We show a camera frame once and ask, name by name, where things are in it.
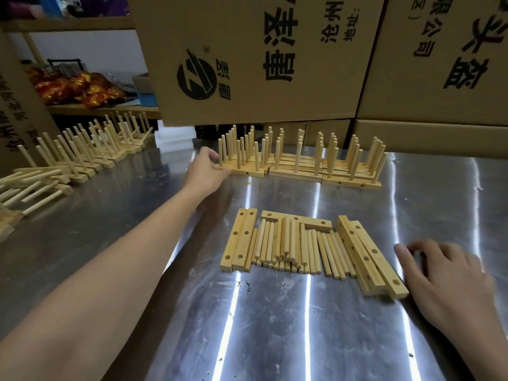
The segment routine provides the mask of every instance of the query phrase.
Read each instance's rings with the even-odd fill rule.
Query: wooden shelf
[[[10,20],[0,22],[4,32],[62,32],[73,30],[135,29],[130,16],[84,19]]]
[[[89,108],[85,108],[83,104],[65,104],[61,106],[48,106],[46,108],[49,113],[53,115],[104,116],[106,114],[111,115],[112,113],[115,113],[115,111],[120,113],[132,111],[136,117],[139,113],[146,112],[146,117],[148,119],[161,118],[161,113],[159,112],[158,107],[119,106],[112,108],[95,108],[91,110]]]

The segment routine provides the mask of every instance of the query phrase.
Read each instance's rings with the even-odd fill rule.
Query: white wall
[[[132,76],[148,72],[135,30],[37,32],[32,33],[44,59],[79,58],[91,72],[111,73],[124,83]],[[21,33],[10,33],[21,59],[31,59]]]

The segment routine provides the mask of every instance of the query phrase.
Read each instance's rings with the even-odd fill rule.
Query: metal table
[[[0,245],[0,338],[178,191],[192,155],[147,148],[24,220]],[[381,191],[365,191],[232,176],[193,215],[105,379],[469,379],[454,348],[410,300],[364,298],[351,278],[219,269],[240,207],[334,224],[345,214],[361,221],[397,270],[398,241],[454,241],[481,256],[508,326],[508,162],[391,154],[381,182]]]

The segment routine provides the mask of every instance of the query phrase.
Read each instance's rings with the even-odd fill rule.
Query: circular logo
[[[180,89],[194,100],[208,99],[217,88],[215,70],[203,59],[198,59],[187,50],[189,57],[184,64],[180,64],[176,72],[176,79]]]

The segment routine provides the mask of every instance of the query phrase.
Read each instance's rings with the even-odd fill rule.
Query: stack of white foam
[[[162,120],[158,120],[158,131],[155,131],[156,145],[161,153],[192,149],[192,140],[196,137],[196,130],[191,127],[164,127]]]

